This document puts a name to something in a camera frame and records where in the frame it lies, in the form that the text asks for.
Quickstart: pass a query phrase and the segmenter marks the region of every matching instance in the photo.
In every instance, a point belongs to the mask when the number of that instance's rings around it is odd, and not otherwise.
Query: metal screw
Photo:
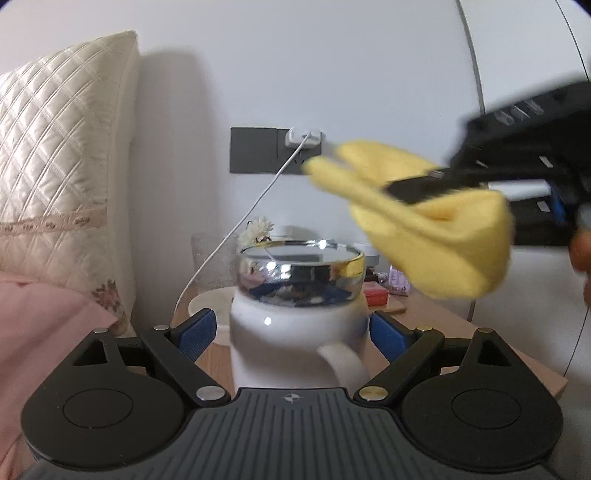
[[[223,398],[226,391],[217,385],[207,385],[197,390],[197,398],[202,401],[214,401]]]
[[[376,387],[372,385],[370,387],[363,387],[359,390],[359,396],[365,401],[380,401],[388,396],[388,390],[384,387]]]

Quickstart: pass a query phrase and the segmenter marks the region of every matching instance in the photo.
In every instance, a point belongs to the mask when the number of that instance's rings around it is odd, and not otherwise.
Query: white bowl
[[[217,288],[197,295],[189,303],[189,316],[201,309],[212,309],[216,314],[217,332],[213,343],[230,345],[230,308],[236,287]]]

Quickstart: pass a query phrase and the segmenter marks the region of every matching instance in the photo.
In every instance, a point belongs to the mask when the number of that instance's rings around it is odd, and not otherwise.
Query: finger
[[[570,243],[570,263],[575,270],[591,273],[591,231],[580,231]]]

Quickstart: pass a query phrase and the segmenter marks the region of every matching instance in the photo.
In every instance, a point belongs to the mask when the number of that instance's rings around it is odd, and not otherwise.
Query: person's hand
[[[570,243],[570,263],[575,270],[587,274],[583,298],[587,305],[591,305],[591,231],[580,231],[574,236]]]

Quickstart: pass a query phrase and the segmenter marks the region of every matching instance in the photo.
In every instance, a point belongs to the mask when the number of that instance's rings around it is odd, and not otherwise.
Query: blue gripper pad
[[[369,337],[388,362],[396,360],[412,344],[410,330],[402,325],[400,327],[398,330],[379,313],[372,313],[369,317]]]
[[[554,218],[558,224],[566,223],[566,210],[564,209],[564,203],[560,200],[560,196],[556,192],[556,190],[552,189],[551,192],[552,196],[552,213],[554,214]]]
[[[210,309],[201,309],[188,318],[170,334],[171,341],[193,362],[205,351],[216,337],[216,314]]]

